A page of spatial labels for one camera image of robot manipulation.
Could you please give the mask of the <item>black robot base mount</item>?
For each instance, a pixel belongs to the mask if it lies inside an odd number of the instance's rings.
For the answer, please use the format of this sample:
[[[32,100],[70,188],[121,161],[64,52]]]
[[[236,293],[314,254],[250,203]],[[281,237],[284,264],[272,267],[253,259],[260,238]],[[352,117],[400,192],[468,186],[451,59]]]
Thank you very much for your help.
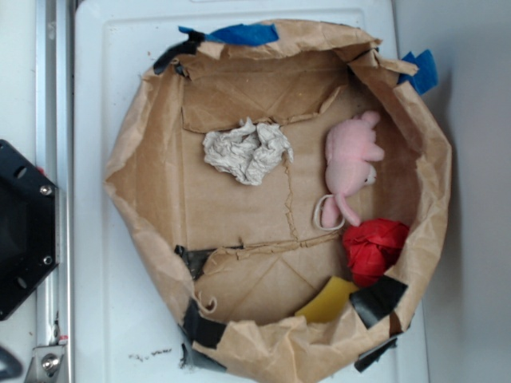
[[[1,319],[57,266],[57,187],[1,141]]]

